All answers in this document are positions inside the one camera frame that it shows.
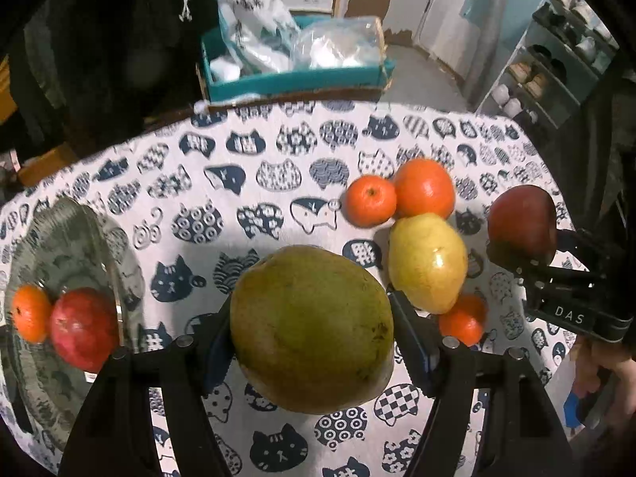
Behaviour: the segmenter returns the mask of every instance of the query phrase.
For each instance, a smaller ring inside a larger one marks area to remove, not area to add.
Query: screw head
[[[179,348],[186,348],[190,346],[195,340],[192,338],[192,335],[180,335],[177,337],[177,346]]]
[[[455,348],[459,348],[459,341],[453,336],[447,335],[441,340],[441,343],[446,346],[446,348],[450,348],[454,350]]]
[[[510,357],[512,357],[516,361],[520,361],[525,357],[524,352],[521,349],[517,348],[516,346],[508,348],[506,352],[508,353]]]
[[[125,357],[128,354],[128,349],[126,349],[123,346],[119,346],[113,353],[112,353],[112,358],[114,358],[116,361],[120,361],[122,360],[123,357]]]

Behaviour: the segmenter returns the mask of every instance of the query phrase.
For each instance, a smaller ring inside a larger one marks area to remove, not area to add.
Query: yellow pear
[[[393,372],[393,316],[365,269],[292,245],[245,271],[230,302],[243,373],[290,411],[331,414],[373,400]]]
[[[411,303],[432,314],[448,312],[468,269],[459,234],[435,213],[398,220],[389,237],[389,277]]]

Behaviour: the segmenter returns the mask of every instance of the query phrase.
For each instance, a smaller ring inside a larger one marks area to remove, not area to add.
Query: person's hand
[[[621,343],[609,344],[580,335],[571,357],[576,362],[572,391],[579,398],[599,390],[597,372],[600,367],[616,374],[619,383],[606,419],[611,427],[622,430],[636,411],[636,361],[632,360],[630,352]]]

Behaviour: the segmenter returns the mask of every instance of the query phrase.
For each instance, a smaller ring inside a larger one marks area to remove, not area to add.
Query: table
[[[141,350],[191,333],[203,314],[225,301],[242,270],[283,245],[322,246],[382,280],[386,243],[376,229],[351,226],[339,197],[361,174],[389,177],[419,155],[438,160],[455,181],[456,211],[449,221],[469,251],[464,288],[489,303],[487,335],[478,348],[503,353],[521,347],[547,383],[574,335],[524,316],[524,289],[485,255],[484,216],[506,188],[533,183],[552,195],[559,227],[572,224],[532,143],[503,117],[352,101],[192,117],[84,159],[7,204],[0,213],[0,289],[10,273],[12,246],[33,212],[61,194],[101,214],[124,282],[133,273],[135,281],[144,281],[126,288],[126,299],[142,312],[131,332]],[[562,253],[553,264],[580,267]],[[38,425],[35,436],[24,434],[2,389],[0,413],[16,440],[55,471],[61,453],[45,426]],[[282,410],[246,382],[236,363],[204,402],[234,475],[359,477],[402,472],[432,404],[410,383],[399,350],[383,395],[343,413]],[[475,391],[458,475],[472,471],[485,406],[487,393]],[[151,390],[151,409],[161,467],[174,477],[178,468],[157,389]]]

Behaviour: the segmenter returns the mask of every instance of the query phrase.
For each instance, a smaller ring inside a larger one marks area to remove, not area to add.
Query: blue object
[[[296,16],[300,28],[316,21],[329,19],[326,16]],[[256,74],[241,77],[232,82],[214,82],[210,61],[228,53],[220,28],[213,28],[201,37],[201,68],[211,101],[225,101],[246,93],[257,93],[268,97],[295,91],[333,89],[349,87],[384,87],[389,82],[395,62],[389,59],[382,66],[356,66],[352,68],[329,68],[320,70],[298,70],[281,74]]]
[[[565,414],[565,426],[570,427],[571,429],[575,429],[581,422],[576,417],[576,408],[579,404],[579,397],[570,392],[570,396],[567,397],[565,403],[563,404],[563,412]]]

